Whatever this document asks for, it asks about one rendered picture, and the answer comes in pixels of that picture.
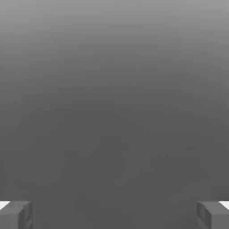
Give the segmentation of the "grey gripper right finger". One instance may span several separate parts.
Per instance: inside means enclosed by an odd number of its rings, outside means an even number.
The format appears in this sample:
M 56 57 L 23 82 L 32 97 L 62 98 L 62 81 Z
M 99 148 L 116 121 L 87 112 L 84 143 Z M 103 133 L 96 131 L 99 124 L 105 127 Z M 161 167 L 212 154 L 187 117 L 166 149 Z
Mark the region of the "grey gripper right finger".
M 229 229 L 229 201 L 198 201 L 196 229 Z

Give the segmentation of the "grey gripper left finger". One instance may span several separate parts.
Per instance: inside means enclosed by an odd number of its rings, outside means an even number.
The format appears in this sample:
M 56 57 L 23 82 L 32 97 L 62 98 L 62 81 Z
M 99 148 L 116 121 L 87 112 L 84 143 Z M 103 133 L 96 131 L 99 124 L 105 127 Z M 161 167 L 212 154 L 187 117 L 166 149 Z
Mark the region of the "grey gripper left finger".
M 33 202 L 0 201 L 0 229 L 33 229 Z

